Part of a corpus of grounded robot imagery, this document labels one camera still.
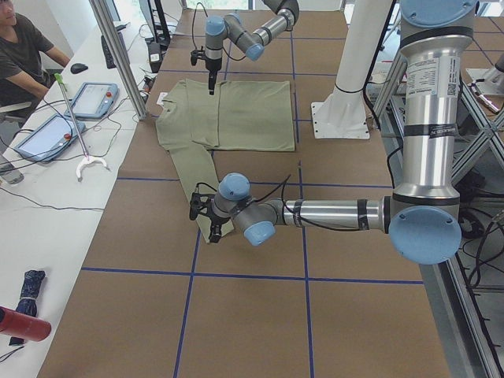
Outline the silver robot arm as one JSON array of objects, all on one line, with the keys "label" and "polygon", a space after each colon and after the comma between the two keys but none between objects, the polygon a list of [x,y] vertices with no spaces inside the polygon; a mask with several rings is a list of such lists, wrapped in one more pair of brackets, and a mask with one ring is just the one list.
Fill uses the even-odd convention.
[{"label": "silver robot arm", "polygon": [[[336,139],[335,171],[350,177],[380,178],[371,154],[354,148],[367,139],[365,83],[375,54],[370,47],[384,33],[384,1],[357,3],[333,92],[312,104],[313,132]],[[248,179],[230,173],[209,193],[190,198],[190,218],[208,220],[211,242],[232,224],[257,246],[276,227],[318,227],[334,232],[379,230],[395,250],[420,265],[451,259],[461,242],[460,195],[452,184],[460,59],[473,39],[474,1],[403,1],[399,58],[406,63],[406,122],[402,178],[380,199],[264,200],[250,193]]]},{"label": "silver robot arm", "polygon": [[290,32],[298,21],[299,6],[296,1],[265,1],[275,16],[255,31],[247,31],[239,15],[229,13],[223,17],[208,16],[205,24],[205,45],[191,51],[191,64],[205,62],[209,72],[209,93],[215,93],[217,74],[222,69],[224,41],[230,40],[251,61],[256,61],[278,35]]}]

